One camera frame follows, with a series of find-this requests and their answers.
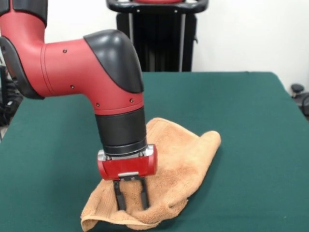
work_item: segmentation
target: brown towel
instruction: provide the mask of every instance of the brown towel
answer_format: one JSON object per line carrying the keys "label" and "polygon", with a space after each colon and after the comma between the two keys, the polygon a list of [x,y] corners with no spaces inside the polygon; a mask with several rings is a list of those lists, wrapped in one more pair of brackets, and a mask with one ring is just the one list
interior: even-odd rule
{"label": "brown towel", "polygon": [[118,211],[112,181],[102,180],[82,211],[83,231],[90,230],[98,221],[146,230],[176,217],[201,185],[221,144],[221,137],[215,131],[199,137],[162,118],[148,122],[147,139],[158,150],[157,174],[146,177],[150,208],[142,209],[140,182],[129,181],[120,185],[126,211]]}

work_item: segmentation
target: black stand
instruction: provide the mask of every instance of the black stand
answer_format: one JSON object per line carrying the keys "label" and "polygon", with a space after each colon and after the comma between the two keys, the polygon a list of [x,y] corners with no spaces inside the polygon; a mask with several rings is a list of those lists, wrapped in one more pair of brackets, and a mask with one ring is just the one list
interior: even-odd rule
{"label": "black stand", "polygon": [[147,4],[107,0],[117,29],[133,42],[143,72],[191,72],[197,19],[208,0]]}

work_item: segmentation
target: wall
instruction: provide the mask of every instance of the wall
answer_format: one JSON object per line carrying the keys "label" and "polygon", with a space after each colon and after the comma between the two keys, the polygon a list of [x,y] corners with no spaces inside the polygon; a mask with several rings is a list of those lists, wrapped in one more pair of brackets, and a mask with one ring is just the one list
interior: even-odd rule
{"label": "wall", "polygon": [[[46,42],[116,28],[115,16],[105,0],[49,0]],[[272,71],[309,88],[308,0],[210,0],[197,18],[193,71]]]}

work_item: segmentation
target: black joint cover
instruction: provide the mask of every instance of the black joint cover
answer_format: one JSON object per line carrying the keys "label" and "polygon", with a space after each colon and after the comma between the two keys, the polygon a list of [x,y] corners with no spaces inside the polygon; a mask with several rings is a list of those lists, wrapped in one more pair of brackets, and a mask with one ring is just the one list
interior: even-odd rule
{"label": "black joint cover", "polygon": [[123,90],[143,92],[141,67],[131,40],[119,30],[103,30],[84,36],[101,66]]}
{"label": "black joint cover", "polygon": [[13,0],[13,9],[34,15],[47,26],[48,0]]}
{"label": "black joint cover", "polygon": [[118,115],[96,115],[96,120],[106,154],[129,155],[147,146],[144,108]]}
{"label": "black joint cover", "polygon": [[44,97],[40,96],[28,81],[18,52],[11,41],[1,36],[0,47],[8,72],[19,92],[26,98],[43,100]]}
{"label": "black joint cover", "polygon": [[0,0],[0,17],[10,11],[10,0]]}

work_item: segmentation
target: table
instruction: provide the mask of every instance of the table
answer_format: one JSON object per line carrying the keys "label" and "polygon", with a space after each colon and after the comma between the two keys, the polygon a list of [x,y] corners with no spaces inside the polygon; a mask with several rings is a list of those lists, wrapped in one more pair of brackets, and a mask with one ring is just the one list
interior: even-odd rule
{"label": "table", "polygon": [[[200,189],[153,232],[308,232],[309,124],[276,75],[146,73],[146,119],[222,136]],[[78,232],[101,148],[81,95],[24,100],[0,145],[0,230]],[[91,232],[128,231],[99,223]]]}

